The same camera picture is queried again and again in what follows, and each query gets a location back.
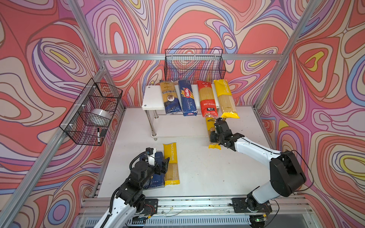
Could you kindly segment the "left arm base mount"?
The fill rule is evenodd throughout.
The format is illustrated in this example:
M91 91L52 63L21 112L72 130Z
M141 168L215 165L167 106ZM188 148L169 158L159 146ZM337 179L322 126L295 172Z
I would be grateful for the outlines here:
M153 216L158 212L158 199L147 198L144 204L141 203L137 207L136 214L142 217Z

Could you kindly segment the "blue Barilla spaghetti box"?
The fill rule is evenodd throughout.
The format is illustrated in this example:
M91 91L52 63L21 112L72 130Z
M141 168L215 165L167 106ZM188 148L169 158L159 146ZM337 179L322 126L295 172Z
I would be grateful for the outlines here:
M179 80L178 85L181 96L183 116L196 116L198 112L190 81Z

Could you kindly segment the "red spaghetti bag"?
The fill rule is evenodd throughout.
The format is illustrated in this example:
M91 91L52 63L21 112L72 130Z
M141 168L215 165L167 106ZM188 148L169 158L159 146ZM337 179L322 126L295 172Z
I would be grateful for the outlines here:
M203 117L218 118L218 110L210 82L197 81Z

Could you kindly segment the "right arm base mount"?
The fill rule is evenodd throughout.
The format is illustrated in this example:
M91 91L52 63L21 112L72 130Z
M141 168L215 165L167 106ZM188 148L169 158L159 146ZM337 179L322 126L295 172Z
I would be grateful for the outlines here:
M229 205L233 207L235 213L272 213L269 201L259 204L251 198L232 198L232 202Z

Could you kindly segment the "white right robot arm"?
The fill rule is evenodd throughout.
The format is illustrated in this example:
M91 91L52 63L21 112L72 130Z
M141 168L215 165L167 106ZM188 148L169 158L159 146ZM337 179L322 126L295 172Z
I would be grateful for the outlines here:
M288 197L307 181L294 152L276 151L255 143L240 133L233 134L222 118L214 121L214 128L210 133L210 142L247 155L270 171L270 180L247 195L248 210L258 211L269 200L279 196Z

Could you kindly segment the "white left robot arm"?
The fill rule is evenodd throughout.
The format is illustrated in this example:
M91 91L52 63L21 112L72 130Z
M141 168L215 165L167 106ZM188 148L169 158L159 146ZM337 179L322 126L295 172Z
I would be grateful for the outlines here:
M129 164L130 174L112 193L109 208L95 225L96 228L119 228L130 219L146 221L157 213L158 200L146 200L143 194L152 176L166 174L170 157L156 161L153 148L137 155Z

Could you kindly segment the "blue Ankara spaghetti bag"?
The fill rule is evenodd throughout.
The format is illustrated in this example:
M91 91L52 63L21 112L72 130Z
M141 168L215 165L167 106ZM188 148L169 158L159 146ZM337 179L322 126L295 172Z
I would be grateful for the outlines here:
M172 81L160 81L163 105L167 115L182 114L182 108Z

